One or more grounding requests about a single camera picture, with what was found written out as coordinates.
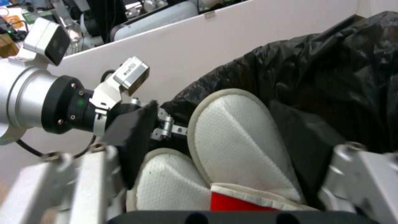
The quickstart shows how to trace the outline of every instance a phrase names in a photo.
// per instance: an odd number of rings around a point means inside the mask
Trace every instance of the camera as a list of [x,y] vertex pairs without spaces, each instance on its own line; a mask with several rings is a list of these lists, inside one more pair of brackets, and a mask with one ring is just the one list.
[[23,48],[37,53],[47,63],[59,65],[69,44],[70,38],[60,25],[37,18]]

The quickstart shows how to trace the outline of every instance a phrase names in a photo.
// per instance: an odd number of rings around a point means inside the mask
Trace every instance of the black cable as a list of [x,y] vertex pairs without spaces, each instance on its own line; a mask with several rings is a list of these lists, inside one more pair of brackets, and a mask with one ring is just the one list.
[[93,144],[96,141],[97,136],[93,135],[93,137],[91,137],[90,143],[87,145],[87,147],[85,148],[85,150],[79,152],[78,154],[74,155],[73,158],[77,159],[79,157],[81,157],[82,155],[84,155],[86,152],[88,152],[88,149],[90,148],[90,145]]
[[[82,155],[84,155],[86,152],[88,152],[88,150],[90,148],[90,145],[95,142],[96,138],[97,138],[97,136],[93,135],[93,137],[91,137],[91,140],[88,143],[87,147],[83,151],[81,151],[78,154],[74,155],[73,158],[77,159],[77,158],[81,157]],[[19,146],[21,146],[23,149],[25,149],[26,151],[32,153],[35,156],[42,157],[44,155],[42,152],[39,152],[39,151],[35,150],[34,148],[30,147],[28,144],[26,144],[21,139],[17,140],[16,143]]]
[[18,24],[18,23],[24,23],[25,27],[26,27],[26,33],[29,33],[29,28],[27,27],[27,22],[25,20],[20,20],[18,22],[11,23],[11,25]]
[[83,35],[83,40],[82,40],[82,48],[80,49],[80,51],[83,51],[83,47],[84,47],[84,39],[86,38],[88,34],[88,31],[86,31],[86,33]]
[[35,150],[34,148],[30,147],[28,144],[26,144],[26,143],[25,143],[24,141],[22,141],[22,140],[17,140],[16,143],[17,143],[19,146],[21,146],[22,148],[24,148],[26,151],[32,153],[32,154],[35,155],[35,156],[38,156],[38,157],[42,157],[42,156],[43,156],[43,153],[41,153],[41,152]]
[[108,35],[106,36],[105,43],[109,42],[109,37],[111,35],[111,31],[113,29],[113,26],[115,25],[115,22],[116,22],[116,0],[113,0],[113,20],[112,20],[112,24],[111,24],[111,27],[109,29]]
[[101,79],[99,80],[100,83],[103,83],[106,80],[106,77],[108,77],[109,74],[114,73],[115,70],[107,70],[106,72],[104,72],[101,76]]

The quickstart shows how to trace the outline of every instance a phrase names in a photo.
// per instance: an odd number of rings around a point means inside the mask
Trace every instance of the silver metal frame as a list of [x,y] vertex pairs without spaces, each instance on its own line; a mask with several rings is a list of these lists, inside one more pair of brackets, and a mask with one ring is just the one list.
[[148,78],[149,66],[137,57],[128,58],[105,82],[94,90],[90,102],[97,108],[93,133],[103,136],[108,112],[122,101],[122,92],[131,96]]
[[39,223],[58,206],[56,224],[103,224],[123,212],[126,188],[117,150],[95,143],[73,167],[69,154],[54,153],[24,168],[0,209],[0,224]]
[[398,154],[367,152],[358,143],[338,145],[319,198],[328,210],[360,208],[382,224],[398,224]]
[[62,154],[55,160],[24,168],[0,210],[0,223],[39,223],[44,211],[60,203],[73,178],[73,157]]

